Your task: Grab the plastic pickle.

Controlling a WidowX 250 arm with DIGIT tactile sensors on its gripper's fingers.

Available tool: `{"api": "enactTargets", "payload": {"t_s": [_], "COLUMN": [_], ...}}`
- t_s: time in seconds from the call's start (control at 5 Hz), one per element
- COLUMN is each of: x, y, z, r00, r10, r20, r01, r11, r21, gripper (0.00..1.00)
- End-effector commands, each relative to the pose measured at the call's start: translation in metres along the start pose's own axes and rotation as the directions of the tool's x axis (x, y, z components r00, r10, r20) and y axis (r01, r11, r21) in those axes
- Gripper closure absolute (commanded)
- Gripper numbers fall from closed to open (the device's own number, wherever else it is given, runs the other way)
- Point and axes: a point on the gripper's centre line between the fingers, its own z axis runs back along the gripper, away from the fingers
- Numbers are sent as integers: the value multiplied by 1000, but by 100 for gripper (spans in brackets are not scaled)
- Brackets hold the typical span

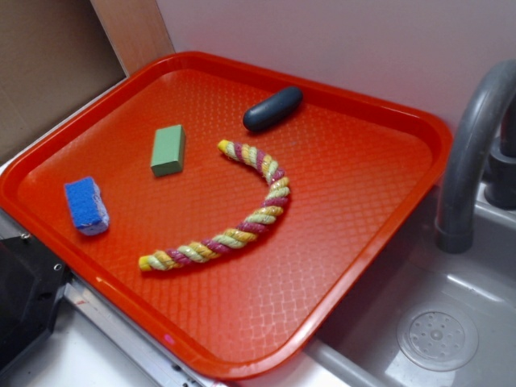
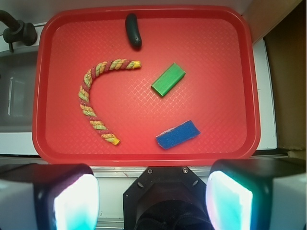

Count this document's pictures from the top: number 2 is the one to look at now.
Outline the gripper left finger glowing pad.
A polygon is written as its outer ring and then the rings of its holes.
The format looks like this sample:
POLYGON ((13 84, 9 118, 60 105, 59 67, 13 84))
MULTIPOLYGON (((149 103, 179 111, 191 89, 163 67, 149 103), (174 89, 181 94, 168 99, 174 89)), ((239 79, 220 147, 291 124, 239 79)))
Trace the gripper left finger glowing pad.
POLYGON ((2 230, 94 230, 99 183, 86 164, 0 167, 2 230))

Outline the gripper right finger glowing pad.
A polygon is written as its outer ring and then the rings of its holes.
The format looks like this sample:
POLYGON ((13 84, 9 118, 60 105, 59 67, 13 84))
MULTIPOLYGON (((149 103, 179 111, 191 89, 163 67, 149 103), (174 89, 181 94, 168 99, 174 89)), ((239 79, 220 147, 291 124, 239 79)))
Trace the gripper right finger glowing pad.
POLYGON ((215 230, 305 230, 307 163, 217 160, 211 166, 205 199, 215 230))

